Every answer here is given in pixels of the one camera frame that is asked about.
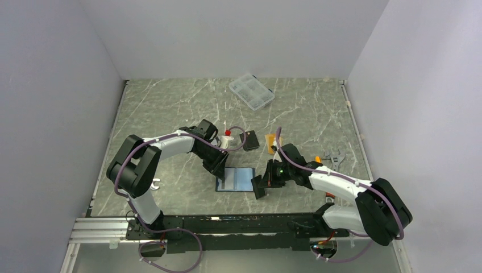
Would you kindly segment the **silver credit card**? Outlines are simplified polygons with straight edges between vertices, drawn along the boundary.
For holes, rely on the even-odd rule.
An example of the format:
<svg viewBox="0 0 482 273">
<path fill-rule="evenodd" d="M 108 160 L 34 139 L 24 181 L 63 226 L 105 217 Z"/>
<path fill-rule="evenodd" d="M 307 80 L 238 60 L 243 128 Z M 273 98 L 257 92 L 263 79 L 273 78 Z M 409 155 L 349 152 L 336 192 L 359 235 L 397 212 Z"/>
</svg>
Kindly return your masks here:
<svg viewBox="0 0 482 273">
<path fill-rule="evenodd" d="M 233 168 L 228 168 L 225 170 L 225 176 L 221 180 L 219 188 L 223 191 L 231 191 L 234 189 L 235 185 L 235 170 Z"/>
</svg>

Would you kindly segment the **blue leather card holder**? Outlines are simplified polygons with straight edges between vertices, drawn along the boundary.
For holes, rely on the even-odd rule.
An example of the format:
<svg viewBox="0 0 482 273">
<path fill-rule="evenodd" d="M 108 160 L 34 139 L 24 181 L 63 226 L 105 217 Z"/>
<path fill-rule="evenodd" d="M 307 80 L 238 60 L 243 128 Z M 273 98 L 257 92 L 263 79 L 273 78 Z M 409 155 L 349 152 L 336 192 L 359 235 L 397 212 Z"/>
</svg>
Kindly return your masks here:
<svg viewBox="0 0 482 273">
<path fill-rule="evenodd" d="M 235 185 L 231 191 L 223 191 L 219 188 L 220 182 L 223 178 L 216 178 L 215 191 L 216 192 L 253 192 L 251 179 L 255 177 L 254 168 L 233 168 L 235 170 Z"/>
</svg>

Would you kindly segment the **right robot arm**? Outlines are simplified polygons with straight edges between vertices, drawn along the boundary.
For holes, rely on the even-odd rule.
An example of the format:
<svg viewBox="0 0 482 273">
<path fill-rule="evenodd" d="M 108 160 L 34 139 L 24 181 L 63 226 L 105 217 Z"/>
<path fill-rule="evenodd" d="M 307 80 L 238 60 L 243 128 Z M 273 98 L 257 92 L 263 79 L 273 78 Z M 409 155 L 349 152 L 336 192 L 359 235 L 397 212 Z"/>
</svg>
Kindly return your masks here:
<svg viewBox="0 0 482 273">
<path fill-rule="evenodd" d="M 328 202 L 313 213 L 311 228 L 318 235 L 327 236 L 344 229 L 367 236 L 382 246 L 403 239 L 404 228 L 413 216 L 388 180 L 356 179 L 322 163 L 308 162 L 291 143 L 282 146 L 276 155 L 277 158 L 268 160 L 265 173 L 251 180 L 257 199 L 266 195 L 266 189 L 281 188 L 293 181 L 349 202 L 349 206 Z"/>
</svg>

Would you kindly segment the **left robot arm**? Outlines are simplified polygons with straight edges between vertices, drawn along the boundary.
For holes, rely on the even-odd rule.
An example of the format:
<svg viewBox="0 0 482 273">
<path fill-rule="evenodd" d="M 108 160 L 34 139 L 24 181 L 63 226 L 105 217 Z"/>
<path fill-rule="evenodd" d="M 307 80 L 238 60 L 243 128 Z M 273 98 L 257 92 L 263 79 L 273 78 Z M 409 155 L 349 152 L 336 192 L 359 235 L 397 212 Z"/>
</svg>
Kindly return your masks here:
<svg viewBox="0 0 482 273">
<path fill-rule="evenodd" d="M 127 199 L 135 217 L 142 222 L 141 232 L 155 239 L 164 228 L 164 214 L 150 190 L 159 162 L 193 153 L 202 160 L 204 169 L 221 179 L 231 140 L 229 135 L 219 136 L 216 126 L 205 119 L 198 126 L 181 127 L 159 137 L 129 135 L 109 164 L 106 176 L 113 182 L 115 193 Z"/>
</svg>

